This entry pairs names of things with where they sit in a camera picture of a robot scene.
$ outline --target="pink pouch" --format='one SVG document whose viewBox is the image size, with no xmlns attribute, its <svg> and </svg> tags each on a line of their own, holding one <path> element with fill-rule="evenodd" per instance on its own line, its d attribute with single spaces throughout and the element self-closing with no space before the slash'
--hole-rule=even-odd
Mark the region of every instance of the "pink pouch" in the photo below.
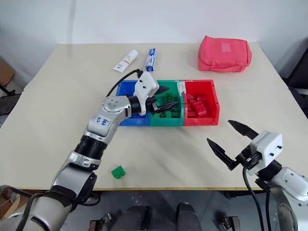
<svg viewBox="0 0 308 231">
<path fill-rule="evenodd" d="M 248 42 L 205 36 L 198 52 L 200 71 L 242 72 L 251 62 Z"/>
</svg>

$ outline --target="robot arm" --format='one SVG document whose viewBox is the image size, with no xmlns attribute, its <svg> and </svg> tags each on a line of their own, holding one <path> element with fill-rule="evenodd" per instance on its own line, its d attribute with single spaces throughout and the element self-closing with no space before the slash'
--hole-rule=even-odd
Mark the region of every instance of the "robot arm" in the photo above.
<svg viewBox="0 0 308 231">
<path fill-rule="evenodd" d="M 79 144 L 54 177 L 51 189 L 30 199 L 32 205 L 17 210 L 2 221 L 0 230 L 58 231 L 68 214 L 89 198 L 97 178 L 93 171 L 99 167 L 118 125 L 133 114 L 162 112 L 177 104 L 169 102 L 157 106 L 154 95 L 168 88 L 159 87 L 148 72 L 139 71 L 139 74 L 134 96 L 107 97 L 89 121 Z"/>
<path fill-rule="evenodd" d="M 252 141 L 233 161 L 218 144 L 207 139 L 215 155 L 230 170 L 243 165 L 249 175 L 258 176 L 256 183 L 260 188 L 270 189 L 278 206 L 281 231 L 308 230 L 308 179 L 275 161 L 282 151 L 282 135 L 268 131 L 258 134 L 247 125 L 228 122 Z"/>
</svg>

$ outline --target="blue bin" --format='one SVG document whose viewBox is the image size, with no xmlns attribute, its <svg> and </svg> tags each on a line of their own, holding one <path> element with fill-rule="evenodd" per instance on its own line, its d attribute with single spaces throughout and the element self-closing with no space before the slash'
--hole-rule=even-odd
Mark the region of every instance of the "blue bin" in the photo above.
<svg viewBox="0 0 308 231">
<path fill-rule="evenodd" d="M 116 95 L 127 95 L 133 96 L 135 91 L 136 80 L 124 80 L 122 81 L 116 90 Z M 127 118 L 120 126 L 149 126 L 150 125 L 150 116 L 149 113 L 144 116 L 140 116 L 139 114 L 133 115 L 131 118 Z"/>
</svg>

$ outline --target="white table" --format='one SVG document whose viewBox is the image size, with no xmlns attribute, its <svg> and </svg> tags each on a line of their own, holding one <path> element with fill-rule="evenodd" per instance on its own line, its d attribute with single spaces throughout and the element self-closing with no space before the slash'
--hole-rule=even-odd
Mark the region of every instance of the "white table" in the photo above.
<svg viewBox="0 0 308 231">
<path fill-rule="evenodd" d="M 259 45 L 250 46 L 253 59 L 244 72 L 220 74 L 196 69 L 197 44 L 59 45 L 0 129 L 0 184 L 49 188 L 108 90 L 130 70 L 143 68 L 151 47 L 158 49 L 155 78 L 214 79 L 219 125 L 119 127 L 96 170 L 96 189 L 244 189 L 241 168 L 230 172 L 206 142 L 216 141 L 232 158 L 250 142 L 228 119 L 257 132 L 282 133 L 277 160 L 308 174 L 308 120 Z M 140 52 L 132 66 L 123 74 L 112 70 L 132 49 Z M 120 180 L 110 173 L 118 165 L 127 172 Z"/>
</svg>

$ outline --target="white tube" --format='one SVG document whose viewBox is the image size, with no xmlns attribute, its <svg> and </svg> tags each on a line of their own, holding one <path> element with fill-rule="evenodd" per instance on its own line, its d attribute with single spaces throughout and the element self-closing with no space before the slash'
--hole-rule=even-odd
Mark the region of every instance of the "white tube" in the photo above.
<svg viewBox="0 0 308 231">
<path fill-rule="evenodd" d="M 113 69 L 122 73 L 128 67 L 128 65 L 134 61 L 137 55 L 138 52 L 136 50 L 132 50 Z"/>
</svg>

